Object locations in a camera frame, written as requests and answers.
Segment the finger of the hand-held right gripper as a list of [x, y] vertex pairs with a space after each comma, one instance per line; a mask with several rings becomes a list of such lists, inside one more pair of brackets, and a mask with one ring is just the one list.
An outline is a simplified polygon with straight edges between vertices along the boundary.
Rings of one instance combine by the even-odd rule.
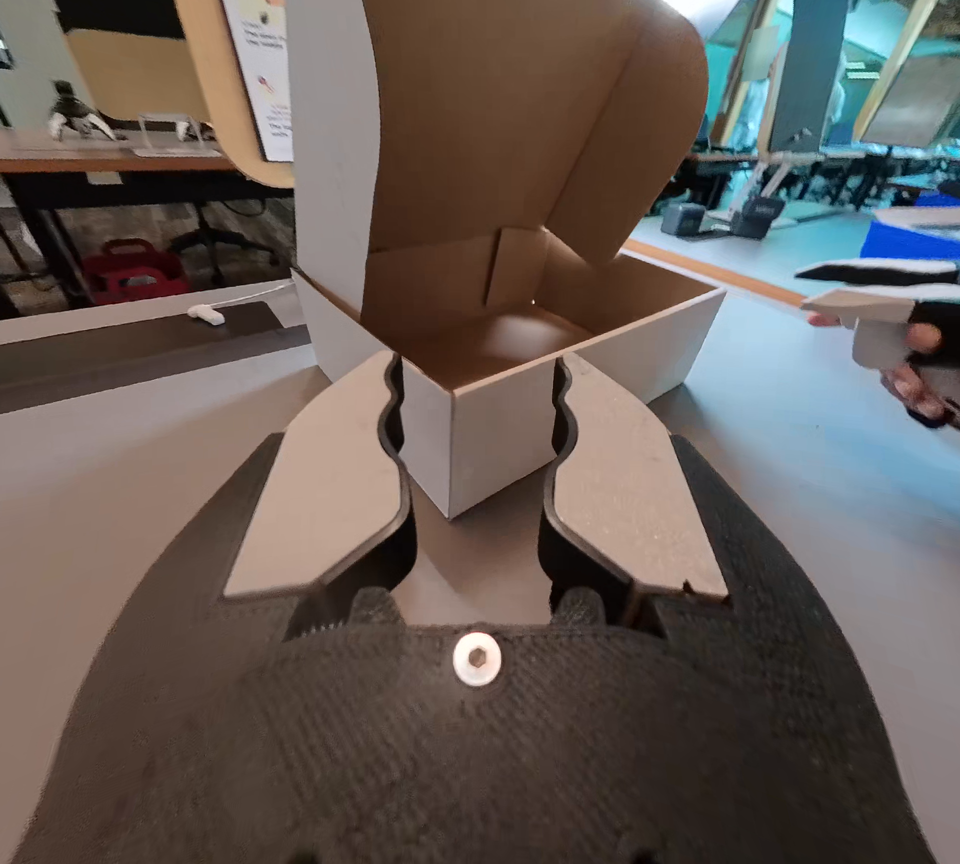
[[849, 258], [806, 266], [794, 277], [846, 284], [958, 284], [959, 265], [940, 259]]
[[907, 323], [916, 305], [912, 298], [882, 289], [834, 288], [802, 300], [798, 307], [814, 327], [853, 329], [861, 320]]

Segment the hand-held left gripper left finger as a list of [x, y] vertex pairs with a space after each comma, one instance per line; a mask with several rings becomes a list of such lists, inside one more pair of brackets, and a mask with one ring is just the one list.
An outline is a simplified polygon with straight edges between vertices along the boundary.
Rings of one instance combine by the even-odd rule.
[[376, 352], [286, 427], [223, 597], [330, 584], [401, 526], [409, 489], [385, 430], [398, 397], [396, 362], [393, 352]]

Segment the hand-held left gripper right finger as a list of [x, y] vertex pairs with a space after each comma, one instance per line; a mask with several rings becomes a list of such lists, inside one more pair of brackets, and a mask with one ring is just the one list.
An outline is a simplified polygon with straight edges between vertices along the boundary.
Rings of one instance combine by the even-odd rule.
[[559, 590], [604, 598], [726, 598], [672, 436], [624, 386], [580, 354], [557, 360], [554, 449], [538, 558]]

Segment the white cardboard box with lid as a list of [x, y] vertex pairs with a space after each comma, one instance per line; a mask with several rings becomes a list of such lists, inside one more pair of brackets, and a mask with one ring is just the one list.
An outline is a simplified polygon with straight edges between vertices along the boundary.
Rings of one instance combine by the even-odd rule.
[[553, 456], [570, 351], [642, 402], [724, 292], [622, 253], [679, 169], [703, 43], [662, 0], [287, 0], [294, 284], [330, 381], [403, 359], [402, 457], [448, 519]]

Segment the black floor box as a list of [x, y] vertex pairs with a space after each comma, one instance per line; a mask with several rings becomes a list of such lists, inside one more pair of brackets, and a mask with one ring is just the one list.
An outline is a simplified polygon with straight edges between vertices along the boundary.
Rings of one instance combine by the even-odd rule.
[[735, 237], [762, 240], [774, 221], [783, 214], [785, 207], [786, 201], [776, 196], [751, 198], [731, 213], [729, 233]]
[[707, 209], [698, 203], [682, 202], [668, 205], [662, 215], [660, 231], [680, 238], [701, 233]]

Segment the person's right hand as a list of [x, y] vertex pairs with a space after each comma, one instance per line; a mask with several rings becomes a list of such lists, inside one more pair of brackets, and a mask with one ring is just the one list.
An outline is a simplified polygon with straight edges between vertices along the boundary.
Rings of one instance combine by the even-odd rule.
[[917, 359], [918, 356], [941, 358], [950, 350], [955, 351], [955, 339], [954, 334], [949, 340], [951, 343], [946, 344], [941, 328], [930, 323], [912, 323], [905, 339], [909, 359], [880, 372], [885, 390], [899, 401], [908, 416], [929, 429], [958, 429], [958, 403], [952, 402], [922, 378]]

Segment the blue bin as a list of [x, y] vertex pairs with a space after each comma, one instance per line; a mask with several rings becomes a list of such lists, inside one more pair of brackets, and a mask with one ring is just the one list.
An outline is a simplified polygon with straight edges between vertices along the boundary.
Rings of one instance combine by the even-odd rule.
[[860, 258], [959, 260], [959, 206], [877, 210]]

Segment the black office chair base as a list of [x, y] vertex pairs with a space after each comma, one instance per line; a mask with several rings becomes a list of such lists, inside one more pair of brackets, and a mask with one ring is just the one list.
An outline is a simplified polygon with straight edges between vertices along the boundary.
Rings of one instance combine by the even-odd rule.
[[268, 264], [273, 268], [281, 265], [280, 254], [269, 245], [248, 238], [245, 234], [212, 226], [208, 220], [204, 202], [191, 202], [187, 206], [194, 211], [197, 226], [192, 231], [173, 238], [166, 250], [182, 258], [189, 250], [203, 249], [210, 272], [210, 281], [214, 287], [226, 286], [226, 276], [222, 270], [218, 252], [220, 246], [236, 248], [246, 253], [266, 255]]

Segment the red basket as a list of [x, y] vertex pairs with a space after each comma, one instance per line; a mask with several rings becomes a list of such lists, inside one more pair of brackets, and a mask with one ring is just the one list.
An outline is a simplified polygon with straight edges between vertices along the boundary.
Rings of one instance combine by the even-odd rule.
[[180, 257], [141, 237], [105, 242], [99, 253], [80, 260], [80, 269], [97, 306], [111, 306], [192, 291]]

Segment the clear acrylic stand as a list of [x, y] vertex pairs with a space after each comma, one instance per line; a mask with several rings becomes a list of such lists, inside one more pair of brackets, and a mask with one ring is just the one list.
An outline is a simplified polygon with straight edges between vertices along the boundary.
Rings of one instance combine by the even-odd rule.
[[186, 113], [139, 113], [128, 143], [141, 158], [222, 157], [212, 125]]

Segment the black and white device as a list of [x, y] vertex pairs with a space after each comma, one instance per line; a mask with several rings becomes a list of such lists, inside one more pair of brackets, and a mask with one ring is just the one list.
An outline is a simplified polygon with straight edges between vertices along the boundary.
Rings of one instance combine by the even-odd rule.
[[102, 114], [77, 96], [70, 82], [54, 80], [52, 84], [55, 100], [47, 119], [47, 130], [52, 139], [62, 141], [65, 130], [72, 130], [82, 138], [101, 134], [114, 142], [127, 140], [124, 134], [107, 123]]

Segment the tan flat panel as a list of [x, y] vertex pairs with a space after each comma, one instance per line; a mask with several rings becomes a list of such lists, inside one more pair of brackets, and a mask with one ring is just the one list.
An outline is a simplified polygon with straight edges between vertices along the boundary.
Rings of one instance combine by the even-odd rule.
[[75, 29], [65, 41], [90, 103], [106, 116], [134, 121], [140, 114], [187, 114], [210, 120], [186, 40]]

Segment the printed instruction sheet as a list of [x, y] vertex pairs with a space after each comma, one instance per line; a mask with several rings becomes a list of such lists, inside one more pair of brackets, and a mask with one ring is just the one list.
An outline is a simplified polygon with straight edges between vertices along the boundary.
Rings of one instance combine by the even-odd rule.
[[285, 0], [221, 0], [234, 55], [267, 162], [293, 162]]

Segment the pale wooden display board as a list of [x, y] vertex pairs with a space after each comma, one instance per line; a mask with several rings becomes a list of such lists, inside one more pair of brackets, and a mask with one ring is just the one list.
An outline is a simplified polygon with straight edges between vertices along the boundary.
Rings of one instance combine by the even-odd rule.
[[222, 0], [174, 0], [174, 5], [221, 151], [252, 181], [272, 188], [293, 188], [293, 163], [267, 162], [261, 155], [258, 128]]

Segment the wooden desk with black frame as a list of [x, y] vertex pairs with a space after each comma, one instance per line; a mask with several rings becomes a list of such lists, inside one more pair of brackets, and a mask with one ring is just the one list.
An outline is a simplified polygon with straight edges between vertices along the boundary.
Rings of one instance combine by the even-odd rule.
[[39, 210], [256, 199], [268, 187], [228, 159], [140, 156], [124, 143], [2, 128], [1, 173], [18, 205]]

